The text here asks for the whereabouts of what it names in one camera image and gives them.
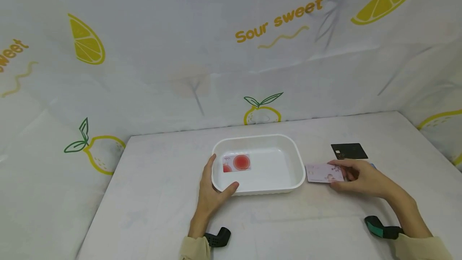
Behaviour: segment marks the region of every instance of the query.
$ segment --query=green leaf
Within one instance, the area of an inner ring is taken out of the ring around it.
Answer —
[[[82,133],[84,140],[88,141],[88,118],[85,118],[85,120],[80,125],[79,130]]]
[[[251,105],[253,105],[254,107],[259,107],[260,104],[257,102],[256,99],[254,99],[253,97],[250,97],[250,96],[244,96],[244,99]]]
[[[268,103],[270,102],[273,102],[275,99],[277,99],[278,97],[280,97],[283,93],[277,93],[275,95],[272,95],[272,96],[268,96],[267,98],[265,98],[264,100],[262,100],[261,102],[261,106],[262,105],[267,105]]]
[[[86,146],[86,141],[76,141],[68,145],[64,149],[64,153],[76,153],[83,150]]]

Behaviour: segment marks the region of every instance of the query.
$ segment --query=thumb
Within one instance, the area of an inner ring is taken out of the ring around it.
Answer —
[[[226,201],[229,197],[231,197],[239,187],[238,182],[234,182],[231,185],[229,185],[223,192],[221,192],[220,197],[222,198],[222,201]]]
[[[352,182],[331,182],[330,187],[337,192],[355,192],[357,190],[357,183]]]

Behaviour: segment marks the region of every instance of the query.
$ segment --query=white plastic tray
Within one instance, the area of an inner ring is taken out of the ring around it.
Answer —
[[[305,180],[305,169],[297,145],[288,136],[264,135],[227,138],[213,147],[212,183],[223,191],[234,181],[234,195],[288,193]],[[223,157],[248,154],[250,170],[223,172]]]

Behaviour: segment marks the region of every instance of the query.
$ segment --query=pink card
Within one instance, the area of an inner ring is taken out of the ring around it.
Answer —
[[[339,166],[328,164],[306,165],[306,177],[309,182],[330,183],[333,181],[343,182],[342,171]]]
[[[250,156],[248,154],[234,154],[223,157],[223,172],[238,172],[250,170]]]

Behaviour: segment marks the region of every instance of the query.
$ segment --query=wrist strap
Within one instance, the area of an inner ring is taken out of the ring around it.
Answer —
[[[204,237],[209,242],[210,247],[224,247],[228,244],[228,241],[231,237],[231,231],[226,229],[225,227],[221,227],[220,232],[218,235],[213,235],[209,233],[205,233]]]
[[[398,226],[383,226],[382,222],[377,216],[368,216],[364,218],[367,229],[369,232],[377,237],[383,239],[398,239],[399,234],[404,234],[401,227]]]

